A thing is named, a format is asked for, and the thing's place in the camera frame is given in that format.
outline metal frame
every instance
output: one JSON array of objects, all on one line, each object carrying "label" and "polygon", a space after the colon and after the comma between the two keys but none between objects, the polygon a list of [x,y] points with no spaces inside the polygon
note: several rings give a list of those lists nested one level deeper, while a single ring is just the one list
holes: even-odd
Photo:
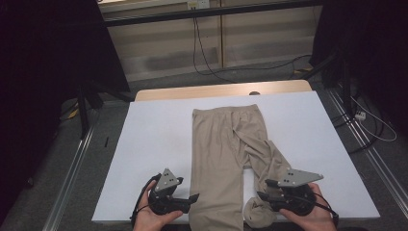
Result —
[{"label": "metal frame", "polygon": [[99,118],[99,113],[96,112],[95,110],[92,110],[91,113],[89,114],[89,118],[92,124],[88,132],[86,133],[85,137],[79,142],[78,149],[74,156],[74,160],[72,161],[71,167],[69,168],[68,174],[65,177],[64,183],[61,186],[60,192],[58,193],[58,197],[54,202],[51,212],[48,215],[47,221],[45,222],[45,225],[42,228],[43,231],[58,230],[58,226],[60,225],[61,219],[63,218],[65,207],[68,203],[69,197],[74,188],[75,185],[74,183],[78,176],[78,172],[81,169],[81,164],[84,160],[84,156],[87,153],[89,143],[93,135],[93,130],[95,128],[95,124]]},{"label": "metal frame", "polygon": [[103,23],[106,27],[114,26],[124,26],[132,24],[142,24],[149,22],[158,21],[169,21],[169,20],[179,20],[194,17],[207,17],[207,16],[217,16],[217,15],[227,15],[235,13],[255,13],[255,12],[265,12],[265,11],[275,11],[293,8],[304,8],[304,7],[314,7],[322,5],[325,0],[293,0],[293,1],[280,1],[274,3],[265,4],[253,4],[238,7],[221,7],[221,8],[210,8],[195,11],[183,11],[175,13],[158,13],[153,15],[143,15],[143,16],[129,16],[129,17],[119,17],[106,19]]},{"label": "metal frame", "polygon": [[143,2],[127,2],[127,1],[119,1],[116,2],[114,5],[106,5],[104,1],[99,3],[99,9],[102,13],[111,13],[111,12],[120,12],[120,11],[130,11],[135,9],[145,9],[145,8],[152,8],[152,7],[160,7],[160,6],[168,6],[168,5],[175,5],[175,4],[182,4],[187,3],[189,0],[150,0],[150,1],[143,1]]}]

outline hand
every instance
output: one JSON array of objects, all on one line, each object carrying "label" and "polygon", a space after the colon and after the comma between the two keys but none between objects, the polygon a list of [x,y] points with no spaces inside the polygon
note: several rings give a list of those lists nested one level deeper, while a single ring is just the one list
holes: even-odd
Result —
[{"label": "hand", "polygon": [[155,183],[156,181],[152,181],[147,186],[146,191],[144,191],[139,204],[139,212],[136,218],[134,231],[160,231],[163,226],[183,215],[183,212],[181,211],[173,211],[169,214],[159,216],[153,213],[153,211],[146,206],[149,204],[147,192],[153,188]]},{"label": "hand", "polygon": [[[314,193],[321,195],[320,188],[317,184],[310,183],[310,188]],[[326,202],[320,196],[316,196],[317,203],[327,206]],[[305,231],[336,231],[331,215],[328,211],[315,206],[312,212],[304,217],[298,216],[293,212],[281,209],[279,211],[287,219],[293,221],[302,227]]]}]

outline metal bar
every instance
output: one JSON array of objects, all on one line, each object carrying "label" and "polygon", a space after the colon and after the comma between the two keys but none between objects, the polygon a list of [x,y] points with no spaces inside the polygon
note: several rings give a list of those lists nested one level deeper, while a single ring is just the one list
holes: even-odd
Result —
[{"label": "metal bar", "polygon": [[[115,98],[123,100],[124,102],[130,103],[130,102],[135,101],[134,97],[129,97],[129,96],[127,96],[125,94],[122,94],[120,92],[117,92],[115,90],[111,90],[110,88],[108,88],[108,87],[106,87],[106,86],[104,86],[104,85],[102,85],[102,84],[100,84],[100,83],[98,83],[96,81],[90,80],[90,81],[88,81],[88,84],[91,87],[94,87],[95,89],[100,90],[102,92],[106,92],[106,93],[110,94],[111,96],[114,96]],[[102,101],[102,99],[100,99],[100,101],[101,101],[101,104],[99,105],[99,107],[96,107],[96,108],[102,107],[103,101]]]},{"label": "metal bar", "polygon": [[85,90],[83,86],[81,85],[79,86],[79,92],[78,92],[78,108],[79,108],[79,116],[81,117],[81,127],[82,127],[81,140],[82,140],[87,134],[87,131],[89,129],[89,121],[88,121],[87,106],[85,103]]},{"label": "metal bar", "polygon": [[314,66],[312,70],[305,73],[301,78],[304,80],[309,80],[310,78],[318,74],[320,71],[327,68],[337,58],[337,56],[338,55],[336,53],[332,53],[329,57],[327,57],[327,59],[322,61],[320,64]]},{"label": "metal bar", "polygon": [[111,13],[111,12],[119,12],[119,11],[129,11],[134,9],[144,9],[144,8],[152,8],[152,7],[160,7],[160,6],[168,6],[174,4],[182,4],[185,3],[187,5],[189,0],[149,0],[149,1],[142,1],[142,2],[127,2],[121,1],[114,5],[108,4],[105,6],[103,2],[99,3],[99,9],[102,13]]},{"label": "metal bar", "polygon": [[75,153],[74,160],[72,161],[68,174],[65,177],[64,183],[61,186],[60,192],[58,194],[57,199],[54,202],[52,210],[48,215],[47,221],[45,222],[45,225],[42,228],[43,231],[58,230],[58,226],[60,225],[61,219],[63,218],[66,204],[68,203],[68,199],[73,190],[76,177],[78,175],[79,169],[81,168],[84,156],[87,152],[95,124],[99,118],[99,113],[97,113],[96,111],[92,111],[90,113],[90,117],[93,120],[92,125],[89,128],[89,131],[87,132],[85,138],[82,139],[78,145],[78,149]]},{"label": "metal bar", "polygon": [[124,26],[132,24],[142,24],[149,22],[158,21],[169,21],[169,20],[179,20],[194,17],[207,17],[207,16],[217,16],[217,15],[227,15],[235,13],[255,13],[255,12],[265,12],[265,11],[275,11],[284,10],[292,8],[304,8],[322,5],[325,0],[293,0],[293,1],[280,1],[265,4],[253,4],[246,6],[237,7],[222,7],[222,8],[212,8],[212,9],[202,9],[195,11],[183,11],[175,13],[159,13],[152,15],[143,16],[129,16],[129,17],[118,17],[109,18],[102,23],[106,27],[114,26]]}]

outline beige trousers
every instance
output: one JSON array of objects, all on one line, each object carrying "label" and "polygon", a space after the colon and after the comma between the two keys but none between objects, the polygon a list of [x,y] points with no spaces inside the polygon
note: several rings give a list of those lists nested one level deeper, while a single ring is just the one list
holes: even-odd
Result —
[{"label": "beige trousers", "polygon": [[[191,230],[243,230],[243,169],[253,168],[255,190],[265,192],[265,180],[278,180],[290,165],[268,141],[257,105],[194,110],[192,116],[190,194],[200,196],[189,212]],[[254,228],[274,221],[259,198],[246,204],[243,215]]]}]

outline white paper sheet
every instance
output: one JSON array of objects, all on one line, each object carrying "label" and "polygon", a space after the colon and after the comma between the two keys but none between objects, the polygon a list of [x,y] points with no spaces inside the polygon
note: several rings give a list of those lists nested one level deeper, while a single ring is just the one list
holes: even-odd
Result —
[{"label": "white paper sheet", "polygon": [[[311,91],[131,103],[92,220],[128,222],[141,188],[165,167],[184,177],[174,196],[188,198],[192,110],[251,104],[258,105],[268,138],[293,168],[324,175],[318,184],[340,218],[379,217],[319,97]],[[255,190],[250,170],[243,175],[245,203]],[[188,216],[176,222],[188,222]]]}]

